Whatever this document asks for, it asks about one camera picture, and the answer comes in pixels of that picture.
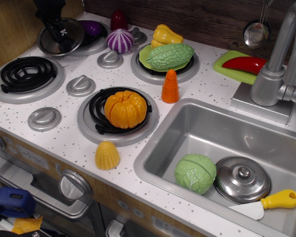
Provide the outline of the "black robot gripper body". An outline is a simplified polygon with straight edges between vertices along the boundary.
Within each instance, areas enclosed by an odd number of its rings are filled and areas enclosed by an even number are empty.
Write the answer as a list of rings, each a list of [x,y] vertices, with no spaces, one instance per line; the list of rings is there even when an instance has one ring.
[[[34,0],[37,7],[36,17],[40,19],[48,29],[62,30],[61,12],[66,5],[64,0]]]

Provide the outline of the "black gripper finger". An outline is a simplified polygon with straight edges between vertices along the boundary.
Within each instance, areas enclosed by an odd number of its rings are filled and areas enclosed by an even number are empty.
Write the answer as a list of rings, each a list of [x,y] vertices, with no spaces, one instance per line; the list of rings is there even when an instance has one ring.
[[[52,23],[49,31],[54,41],[58,43],[61,53],[68,53],[72,50],[74,42],[68,37],[67,30],[62,22]]]

